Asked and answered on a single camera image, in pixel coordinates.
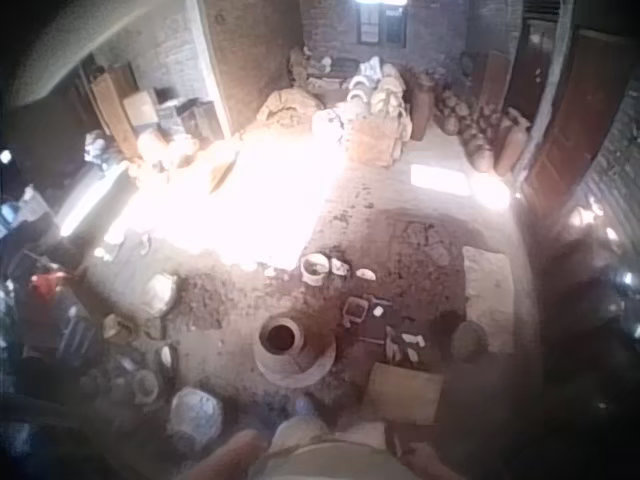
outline wooden door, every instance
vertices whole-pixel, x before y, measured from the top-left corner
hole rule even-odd
[[[564,97],[525,184],[538,214],[562,207],[586,173],[609,132],[635,61],[636,46],[630,41],[589,31],[576,34]]]
[[[547,83],[556,24],[525,20],[513,64],[505,106],[518,110],[533,123]]]

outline window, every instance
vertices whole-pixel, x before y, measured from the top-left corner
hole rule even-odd
[[[406,7],[380,3],[362,3],[358,7],[358,43],[405,48]]]

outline clay floor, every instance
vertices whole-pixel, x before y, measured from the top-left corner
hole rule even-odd
[[[246,138],[217,200],[193,198],[190,208],[155,205],[161,221],[130,231],[112,262],[87,259],[89,282],[118,312],[135,318],[145,282],[155,273],[177,274],[180,294],[165,326],[179,353],[179,383],[257,407],[272,424],[292,391],[269,383],[254,363],[252,341],[260,324],[288,314],[335,331],[335,365],[304,391],[339,423],[357,415],[369,370],[384,358],[382,347],[358,341],[357,328],[340,325],[342,305],[363,294],[389,299],[394,312],[413,319],[427,339],[420,368],[445,375],[436,425],[420,435],[452,466],[480,471],[507,441],[517,399],[538,383],[536,300],[512,211],[412,184],[415,165],[469,173],[457,138],[434,126],[422,142],[409,142],[390,169],[345,165],[303,134],[286,141],[279,135]],[[140,231],[154,232],[146,256],[140,255]],[[463,246],[509,258],[512,355],[487,354],[465,365],[451,361],[448,335],[465,315]],[[314,251],[368,268],[377,281],[330,277],[322,287],[307,286],[296,261]],[[278,267],[275,276],[265,276],[269,265]],[[153,342],[139,345],[148,349]]]

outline brick wall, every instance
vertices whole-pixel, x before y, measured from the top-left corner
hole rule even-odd
[[[565,212],[592,195],[624,245],[640,254],[640,69],[632,76],[598,156]]]
[[[522,26],[522,0],[469,0],[469,52],[497,50],[515,57]]]
[[[456,69],[467,35],[467,0],[411,0],[406,48],[358,44],[354,0],[300,0],[304,40],[314,56],[384,60],[418,68]]]
[[[298,0],[203,0],[216,79],[232,131],[274,90],[289,87],[289,52],[302,45]]]
[[[207,98],[185,0],[161,2],[118,31],[94,55],[105,65],[130,62],[141,89]]]

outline bucket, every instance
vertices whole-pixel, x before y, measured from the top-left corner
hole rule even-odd
[[[302,281],[313,287],[322,285],[329,270],[329,259],[321,253],[311,253],[300,262]]]

